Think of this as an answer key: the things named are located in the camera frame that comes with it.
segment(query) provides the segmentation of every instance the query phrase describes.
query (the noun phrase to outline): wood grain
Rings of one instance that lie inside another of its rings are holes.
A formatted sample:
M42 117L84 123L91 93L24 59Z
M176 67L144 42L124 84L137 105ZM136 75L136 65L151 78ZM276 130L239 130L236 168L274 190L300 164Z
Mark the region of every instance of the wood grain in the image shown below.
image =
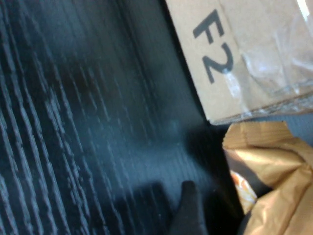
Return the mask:
M0 0L0 234L165 234L184 180L234 231L223 134L163 1Z

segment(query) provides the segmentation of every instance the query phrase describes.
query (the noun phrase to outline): crumpled brown paper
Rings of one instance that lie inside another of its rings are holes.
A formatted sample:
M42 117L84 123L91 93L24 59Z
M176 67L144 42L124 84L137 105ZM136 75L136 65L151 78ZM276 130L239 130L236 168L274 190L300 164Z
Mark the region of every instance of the crumpled brown paper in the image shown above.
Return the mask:
M250 216L243 234L313 234L312 147L284 122L245 122L229 128L223 148Z

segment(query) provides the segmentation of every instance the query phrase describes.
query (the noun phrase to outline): black marker lettering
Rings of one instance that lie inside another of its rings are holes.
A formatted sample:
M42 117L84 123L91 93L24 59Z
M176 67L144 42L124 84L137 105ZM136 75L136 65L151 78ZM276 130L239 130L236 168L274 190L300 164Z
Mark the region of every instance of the black marker lettering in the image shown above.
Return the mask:
M233 69L234 60L233 60L233 56L231 54L229 46L226 43L223 43L222 48L224 49L226 56L227 56L226 64L219 64L207 56L204 56L202 58L211 84L214 83L214 77L213 77L211 68L223 74L229 73Z
M222 27L222 23L219 17L217 10L214 10L207 18L205 18L200 25L198 25L194 29L195 38L199 37L203 32L206 33L209 43L212 44L214 42L211 31L209 29L210 25L216 23L217 30L220 36L224 35L224 29Z
M193 33L195 38L199 37L203 32L206 33L207 38L209 40L209 43L212 44L214 42L211 31L209 29L209 27L215 23L219 32L220 37L224 35L224 29L222 27L222 23L219 17L219 14L217 12L217 10L214 10L207 18L205 18L200 25L198 25ZM228 72L230 72L233 69L234 66L234 59L233 59L233 55L230 51L229 46L227 45L227 43L223 43L222 44L222 48L224 49L226 56L227 56L227 62L225 64L219 64L216 61L212 60L211 58L209 58L208 56L204 56L202 58L204 66L206 68L206 72L209 76L209 80L211 83L214 83L214 77L211 71L211 68L226 74Z

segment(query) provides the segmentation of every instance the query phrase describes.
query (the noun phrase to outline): kraft paper packing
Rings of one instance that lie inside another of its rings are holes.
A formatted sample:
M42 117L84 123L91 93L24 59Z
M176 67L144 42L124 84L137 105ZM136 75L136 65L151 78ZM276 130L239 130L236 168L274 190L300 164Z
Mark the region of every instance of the kraft paper packing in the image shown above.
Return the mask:
M244 235L313 234L312 147L284 122L245 122L231 125L223 148L250 216Z

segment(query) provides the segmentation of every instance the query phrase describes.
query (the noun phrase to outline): dark wooden surface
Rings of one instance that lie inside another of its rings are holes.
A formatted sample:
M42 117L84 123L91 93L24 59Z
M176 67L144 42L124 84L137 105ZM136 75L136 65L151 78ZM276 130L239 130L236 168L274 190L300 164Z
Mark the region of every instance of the dark wooden surface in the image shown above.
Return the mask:
M210 234L241 210L164 1L0 0L0 234Z

